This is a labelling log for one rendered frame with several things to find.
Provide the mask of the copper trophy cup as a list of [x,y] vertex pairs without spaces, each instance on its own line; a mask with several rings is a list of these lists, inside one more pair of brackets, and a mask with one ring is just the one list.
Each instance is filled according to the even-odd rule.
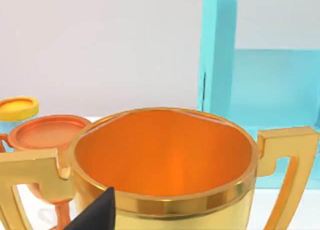
[[35,197],[55,206],[54,230],[63,230],[69,224],[69,202],[75,195],[69,148],[76,135],[90,124],[80,116],[51,115],[0,134],[0,221],[5,230],[33,230],[18,184],[26,184]]

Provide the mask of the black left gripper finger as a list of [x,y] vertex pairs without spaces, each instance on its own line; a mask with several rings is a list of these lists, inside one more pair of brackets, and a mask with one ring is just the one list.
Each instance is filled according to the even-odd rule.
[[115,192],[109,187],[86,207],[65,230],[115,230]]

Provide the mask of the gold trophy cup with handles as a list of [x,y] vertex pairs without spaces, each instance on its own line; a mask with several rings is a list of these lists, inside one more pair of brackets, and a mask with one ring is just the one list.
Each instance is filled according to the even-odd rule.
[[246,230],[256,179],[288,157],[264,227],[287,230],[318,141],[309,126],[261,130],[253,139],[225,118],[190,109],[116,113],[91,122],[70,144],[70,222],[113,187],[114,230]]

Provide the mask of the light blue rack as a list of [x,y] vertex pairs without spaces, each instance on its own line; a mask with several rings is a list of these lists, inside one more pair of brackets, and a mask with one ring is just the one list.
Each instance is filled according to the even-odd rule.
[[320,0],[0,0],[0,99],[320,127]]

